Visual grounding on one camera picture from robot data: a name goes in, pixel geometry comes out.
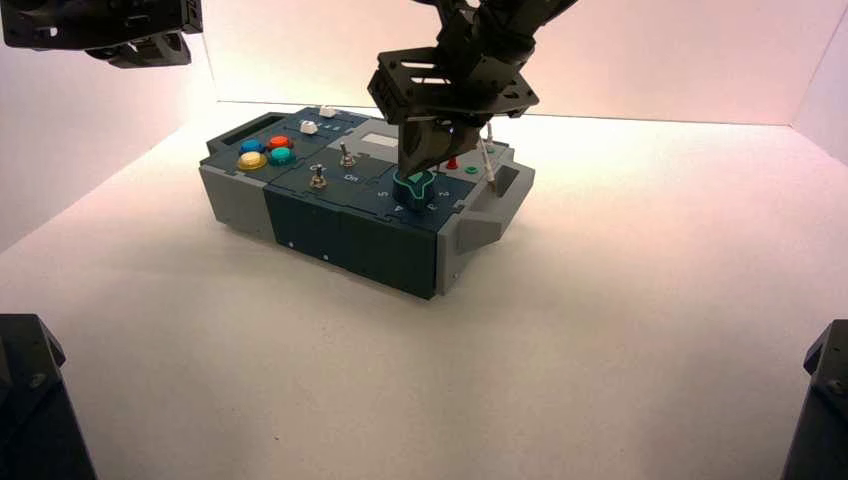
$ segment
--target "black metal bracket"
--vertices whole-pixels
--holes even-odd
[[[807,351],[810,387],[848,427],[848,320],[836,320]]]
[[[36,315],[0,315],[0,480],[95,480],[59,367]]]
[[[0,0],[10,47],[85,50],[121,68],[186,65],[201,0]]]
[[[834,321],[804,359],[810,388],[784,480],[848,478],[848,320]]]

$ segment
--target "white backdrop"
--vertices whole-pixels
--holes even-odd
[[[214,101],[203,39],[187,67],[121,70],[0,45],[0,251]]]
[[[788,124],[848,0],[581,0],[537,35],[535,113]],[[409,0],[206,0],[218,97],[372,105],[379,51],[435,43]]]
[[[848,14],[822,59],[793,126],[848,163]]]

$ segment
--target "small red button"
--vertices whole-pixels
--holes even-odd
[[[273,151],[276,148],[291,148],[291,141],[289,141],[289,137],[274,137],[268,142],[268,150]]]

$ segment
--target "green button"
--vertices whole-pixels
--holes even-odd
[[[288,165],[294,161],[294,154],[288,148],[275,148],[271,152],[271,165]]]

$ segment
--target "gray side bracket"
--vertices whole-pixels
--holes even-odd
[[[444,295],[475,251],[503,236],[524,198],[533,187],[535,170],[515,163],[512,151],[500,158],[496,188],[480,182],[457,202],[463,207],[439,230],[436,247],[436,291]]]

